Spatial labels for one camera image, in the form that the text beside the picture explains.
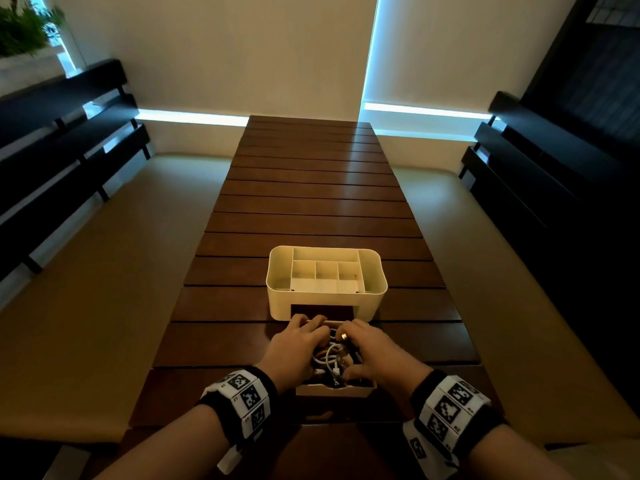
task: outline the light strip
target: light strip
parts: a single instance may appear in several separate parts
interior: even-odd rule
[[[428,107],[398,106],[395,104],[364,103],[368,111],[405,112],[408,114],[428,114],[429,116],[450,116],[452,118],[469,118],[473,120],[490,120],[491,114],[482,112],[449,111],[446,109],[432,109]]]
[[[249,122],[249,118],[246,116],[204,114],[201,112],[158,111],[155,109],[140,109],[140,114],[136,116],[136,119],[141,121],[166,121],[168,123],[240,127],[245,127]]]

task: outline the beige cushion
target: beige cushion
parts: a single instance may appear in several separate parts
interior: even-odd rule
[[[119,442],[230,160],[155,157],[0,314],[0,435]]]
[[[640,434],[640,420],[460,179],[394,171],[514,428],[539,444]]]

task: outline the desk organizer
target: desk organizer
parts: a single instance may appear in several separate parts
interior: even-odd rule
[[[269,254],[267,290],[275,320],[291,320],[292,305],[346,305],[368,322],[387,279],[380,255],[370,249],[278,246]]]

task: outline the green plant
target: green plant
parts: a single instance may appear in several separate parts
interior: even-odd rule
[[[31,54],[49,45],[49,39],[59,37],[58,28],[65,14],[60,8],[35,8],[28,0],[9,0],[9,7],[0,7],[0,57]]]

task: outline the right hand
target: right hand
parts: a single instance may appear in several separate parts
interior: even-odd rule
[[[433,370],[411,354],[400,348],[379,328],[362,320],[345,322],[335,336],[341,340],[342,334],[360,349],[362,364],[348,367],[342,376],[347,379],[369,379],[387,389],[396,400],[405,401]]]

